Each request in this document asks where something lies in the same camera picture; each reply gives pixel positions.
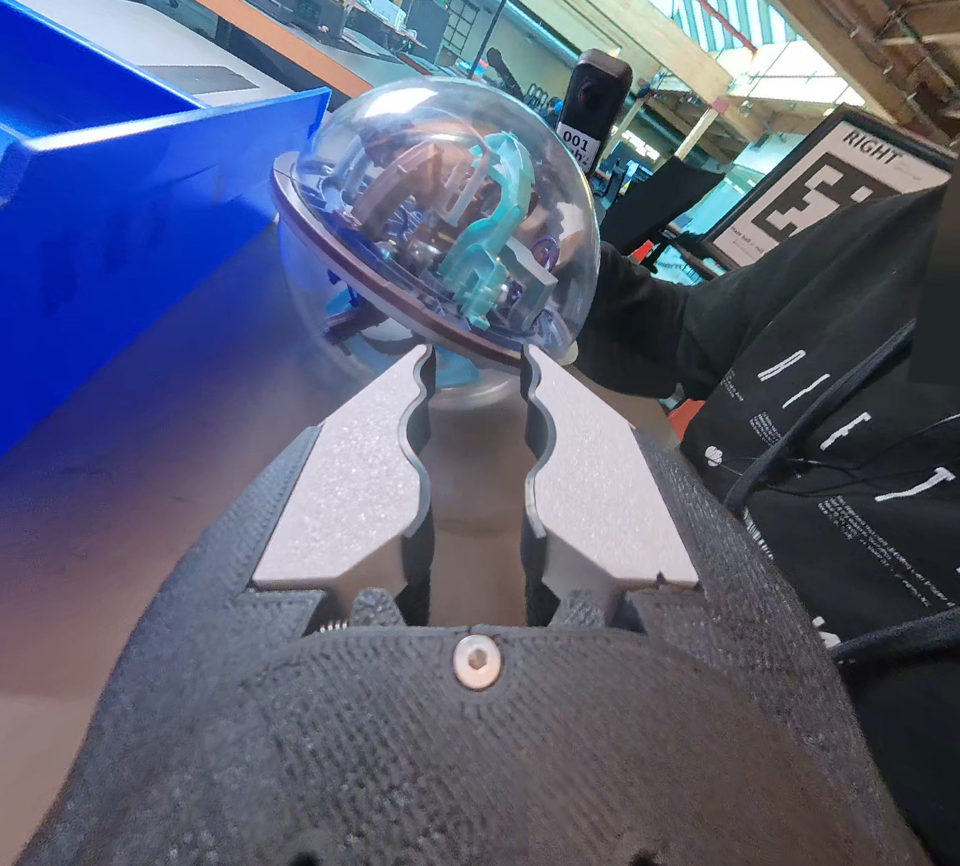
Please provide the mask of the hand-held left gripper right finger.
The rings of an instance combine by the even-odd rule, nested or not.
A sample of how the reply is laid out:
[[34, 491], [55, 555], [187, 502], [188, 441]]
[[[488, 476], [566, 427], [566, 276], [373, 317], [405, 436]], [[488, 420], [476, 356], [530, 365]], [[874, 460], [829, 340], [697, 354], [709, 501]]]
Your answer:
[[534, 345], [520, 386], [534, 455], [520, 548], [530, 592], [695, 590], [700, 577], [629, 421]]

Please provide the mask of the orange-edged desk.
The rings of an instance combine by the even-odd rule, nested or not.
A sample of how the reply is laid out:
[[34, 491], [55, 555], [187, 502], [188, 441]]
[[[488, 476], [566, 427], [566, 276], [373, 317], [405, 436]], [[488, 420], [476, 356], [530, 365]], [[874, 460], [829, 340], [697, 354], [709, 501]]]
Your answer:
[[459, 85], [470, 92], [477, 89], [477, 83], [471, 80], [430, 75], [408, 63], [390, 63], [384, 59], [322, 44], [303, 30], [271, 18], [246, 0], [192, 1], [216, 15], [219, 20], [239, 28], [271, 52], [304, 69], [331, 90], [341, 92], [349, 98], [415, 77], [436, 80], [446, 85]]

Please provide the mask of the black framed marker sign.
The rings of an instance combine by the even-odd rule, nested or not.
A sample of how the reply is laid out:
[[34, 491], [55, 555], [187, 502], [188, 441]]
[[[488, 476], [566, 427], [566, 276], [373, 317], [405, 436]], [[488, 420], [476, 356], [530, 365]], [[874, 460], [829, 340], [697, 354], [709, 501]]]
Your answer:
[[942, 186], [956, 160], [944, 146], [843, 105], [714, 224], [702, 250], [726, 270], [745, 267], [835, 212]]

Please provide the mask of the black printed hoodie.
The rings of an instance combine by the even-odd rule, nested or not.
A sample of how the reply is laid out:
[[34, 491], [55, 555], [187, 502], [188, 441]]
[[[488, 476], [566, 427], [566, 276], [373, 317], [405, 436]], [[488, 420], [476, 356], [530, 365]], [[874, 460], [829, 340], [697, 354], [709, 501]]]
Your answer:
[[[723, 499], [890, 329], [836, 340], [766, 331], [735, 361], [681, 444]], [[885, 363], [789, 441], [743, 522], [827, 640], [958, 609], [959, 392]], [[843, 664], [887, 786], [938, 864], [958, 864], [958, 647]]]

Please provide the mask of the black fabric chair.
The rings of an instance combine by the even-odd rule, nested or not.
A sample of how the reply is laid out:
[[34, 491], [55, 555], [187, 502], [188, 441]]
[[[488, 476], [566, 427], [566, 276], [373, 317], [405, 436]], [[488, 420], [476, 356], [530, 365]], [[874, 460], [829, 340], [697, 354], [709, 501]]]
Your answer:
[[725, 173], [671, 156], [652, 176], [632, 182], [599, 225], [602, 243], [628, 256], [655, 238], [677, 216], [696, 206], [725, 178]]

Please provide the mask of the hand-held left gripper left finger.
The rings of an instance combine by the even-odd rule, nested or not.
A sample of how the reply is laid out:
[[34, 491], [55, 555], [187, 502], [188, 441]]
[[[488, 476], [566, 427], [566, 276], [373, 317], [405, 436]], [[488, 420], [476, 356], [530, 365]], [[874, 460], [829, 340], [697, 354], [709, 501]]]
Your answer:
[[419, 344], [329, 415], [251, 583], [262, 591], [321, 590], [353, 600], [368, 588], [398, 596], [429, 580], [433, 348]]

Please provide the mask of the clear plastic maze ball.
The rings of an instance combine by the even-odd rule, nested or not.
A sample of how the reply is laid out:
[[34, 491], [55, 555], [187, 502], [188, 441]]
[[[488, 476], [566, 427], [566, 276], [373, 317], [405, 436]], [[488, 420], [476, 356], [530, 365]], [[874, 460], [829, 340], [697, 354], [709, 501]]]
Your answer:
[[325, 116], [270, 171], [279, 252], [328, 380], [358, 390], [416, 346], [441, 400], [499, 403], [539, 348], [562, 366], [597, 286], [594, 198], [509, 95], [415, 77]]

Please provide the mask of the blue plastic bin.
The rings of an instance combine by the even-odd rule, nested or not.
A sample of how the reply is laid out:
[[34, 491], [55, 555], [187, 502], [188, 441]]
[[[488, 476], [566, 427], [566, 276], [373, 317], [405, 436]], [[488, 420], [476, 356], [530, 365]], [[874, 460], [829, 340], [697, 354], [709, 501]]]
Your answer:
[[267, 228], [329, 102], [207, 104], [2, 0], [2, 453]]

